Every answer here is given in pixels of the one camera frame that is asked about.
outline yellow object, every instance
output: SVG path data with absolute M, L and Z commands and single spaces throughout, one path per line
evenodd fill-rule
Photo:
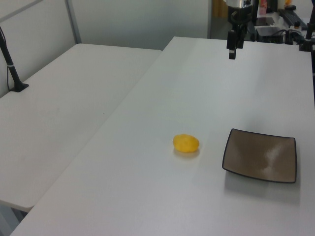
M 181 152 L 194 152 L 199 147 L 199 141 L 192 135 L 179 134 L 173 139 L 174 148 Z

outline white wall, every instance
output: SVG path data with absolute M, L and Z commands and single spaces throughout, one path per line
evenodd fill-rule
M 82 43 L 163 50 L 174 36 L 207 38 L 212 0 L 69 0 Z
M 21 81 L 75 44 L 65 0 L 43 0 L 0 26 Z M 0 53 L 0 97 L 6 93 L 6 62 Z
M 293 0 L 292 3 L 296 6 L 296 14 L 300 18 L 311 17 L 313 9 L 312 0 Z

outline black cable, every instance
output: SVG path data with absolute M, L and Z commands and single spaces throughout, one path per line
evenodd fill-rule
M 6 45 L 6 38 L 5 38 L 5 36 L 4 36 L 4 33 L 3 33 L 3 31 L 2 31 L 1 26 L 0 26 L 0 32 L 1 32 L 1 36 L 3 37 L 4 42 L 5 42 L 5 45 Z M 11 91 L 11 90 L 10 90 L 10 87 L 9 87 L 9 67 L 8 67 L 7 65 L 6 65 L 6 85 L 7 85 L 7 87 L 8 87 L 8 90 Z
M 286 32 L 286 30 L 285 29 L 281 29 L 281 30 L 279 30 L 279 31 L 277 31 L 277 32 L 275 32 L 275 33 L 273 33 L 271 36 L 274 36 L 274 35 L 276 35 L 277 33 L 283 33 L 283 32 Z
M 3 33 L 3 31 L 2 31 L 2 28 L 1 28 L 1 26 L 0 26 L 0 32 L 1 32 L 1 35 L 2 35 L 2 37 L 3 37 L 3 39 L 4 39 L 4 42 L 5 42 L 5 44 L 6 44 L 6 39 L 5 39 L 5 36 L 4 36 L 4 33 Z
M 8 90 L 10 90 L 10 87 L 9 87 L 9 67 L 7 66 L 6 67 L 6 85 L 8 86 Z

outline square plate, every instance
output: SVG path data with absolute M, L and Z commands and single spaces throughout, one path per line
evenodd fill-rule
M 295 183 L 295 138 L 232 129 L 226 143 L 222 168 L 255 179 Z

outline black pole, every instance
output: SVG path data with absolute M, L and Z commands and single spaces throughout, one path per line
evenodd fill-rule
M 25 88 L 27 88 L 29 85 L 23 84 L 18 76 L 18 73 L 16 72 L 15 66 L 13 64 L 12 58 L 10 56 L 10 53 L 8 51 L 8 48 L 6 46 L 6 41 L 4 39 L 4 35 L 2 34 L 2 30 L 0 32 L 0 48 L 3 53 L 4 59 L 6 61 L 6 64 L 10 70 L 10 73 L 12 75 L 13 81 L 14 81 L 14 88 L 11 91 L 14 92 L 21 92 Z
M 315 6 L 313 6 L 313 10 L 312 10 L 309 24 L 313 26 L 314 23 L 315 23 Z M 312 34 L 313 34 L 313 30 L 314 30 L 313 27 L 308 27 L 305 39 L 311 39 Z

